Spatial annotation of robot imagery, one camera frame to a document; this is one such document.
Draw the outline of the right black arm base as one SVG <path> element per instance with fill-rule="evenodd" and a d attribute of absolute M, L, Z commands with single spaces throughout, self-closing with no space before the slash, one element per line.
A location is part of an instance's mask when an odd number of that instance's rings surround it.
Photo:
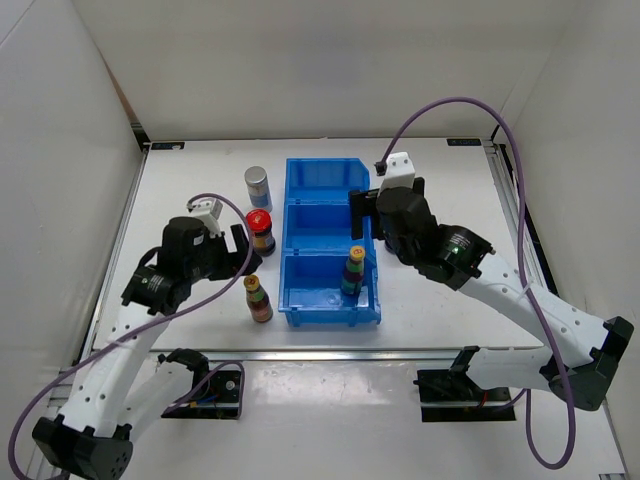
<path fill-rule="evenodd" d="M 478 346 L 464 347 L 445 369 L 418 369 L 413 384 L 418 389 L 423 423 L 515 421 L 515 401 L 508 387 L 482 389 L 467 375 Z"/>

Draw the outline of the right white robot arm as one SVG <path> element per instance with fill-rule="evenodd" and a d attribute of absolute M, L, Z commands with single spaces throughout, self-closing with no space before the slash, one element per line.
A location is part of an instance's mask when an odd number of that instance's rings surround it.
<path fill-rule="evenodd" d="M 632 337 L 630 322 L 603 320 L 535 283 L 521 284 L 490 242 L 437 222 L 422 178 L 411 188 L 353 190 L 349 208 L 354 239 L 363 237 L 369 218 L 372 238 L 386 241 L 402 264 L 491 307 L 541 343 L 525 350 L 467 346 L 448 369 L 436 372 L 436 391 L 470 400 L 494 388 L 526 388 L 584 411 L 601 406 Z"/>

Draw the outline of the yellow-capped sauce bottle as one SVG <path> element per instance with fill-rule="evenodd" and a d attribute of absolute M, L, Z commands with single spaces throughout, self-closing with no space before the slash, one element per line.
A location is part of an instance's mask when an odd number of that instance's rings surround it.
<path fill-rule="evenodd" d="M 273 309 L 269 295 L 261 285 L 258 276 L 255 274 L 246 276 L 243 285 L 252 319 L 257 323 L 268 322 L 273 317 Z"/>
<path fill-rule="evenodd" d="M 350 248 L 342 273 L 341 290 L 345 295 L 355 296 L 361 291 L 364 280 L 364 261 L 366 250 L 363 246 Z"/>

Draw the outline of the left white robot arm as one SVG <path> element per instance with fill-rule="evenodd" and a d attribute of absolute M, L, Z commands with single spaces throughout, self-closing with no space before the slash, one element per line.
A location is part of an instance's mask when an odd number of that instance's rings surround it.
<path fill-rule="evenodd" d="M 194 284 L 233 284 L 261 264 L 248 225 L 235 224 L 231 233 L 234 251 L 210 214 L 168 222 L 161 245 L 140 259 L 125 287 L 107 345 L 84 361 L 88 371 L 77 391 L 55 418 L 42 417 L 33 428 L 33 440 L 53 466 L 83 479 L 118 479 L 132 458 L 134 441 L 153 421 L 208 397 L 209 361 L 187 348 L 165 356 L 138 390 L 131 386 Z"/>

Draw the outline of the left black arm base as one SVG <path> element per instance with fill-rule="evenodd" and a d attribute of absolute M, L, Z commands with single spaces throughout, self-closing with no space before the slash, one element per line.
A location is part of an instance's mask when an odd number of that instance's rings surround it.
<path fill-rule="evenodd" d="M 222 362 L 210 366 L 209 359 L 192 349 L 178 348 L 168 355 L 158 356 L 160 365 L 165 362 L 184 366 L 192 374 L 192 386 L 207 381 L 180 406 L 171 406 L 162 417 L 165 419 L 237 420 L 241 416 L 244 394 L 244 367 L 239 362 Z"/>

